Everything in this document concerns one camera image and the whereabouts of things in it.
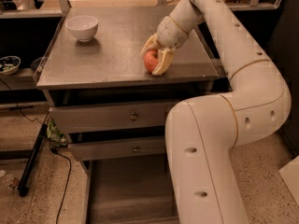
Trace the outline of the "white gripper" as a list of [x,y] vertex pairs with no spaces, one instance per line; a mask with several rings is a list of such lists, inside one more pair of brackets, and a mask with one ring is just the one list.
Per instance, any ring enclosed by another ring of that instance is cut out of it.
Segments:
[[158,51],[158,64],[152,71],[155,76],[166,72],[174,60],[174,51],[184,45],[189,35],[181,30],[170,16],[165,16],[157,28],[157,34],[152,35],[141,50],[141,57],[152,49]]

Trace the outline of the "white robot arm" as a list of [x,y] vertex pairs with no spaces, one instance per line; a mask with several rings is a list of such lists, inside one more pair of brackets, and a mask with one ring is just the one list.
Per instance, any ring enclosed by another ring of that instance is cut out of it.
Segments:
[[184,100],[170,110],[165,145],[180,224],[249,224],[229,151],[261,140],[288,118],[285,79],[225,0],[180,0],[141,51],[155,76],[206,21],[230,91]]

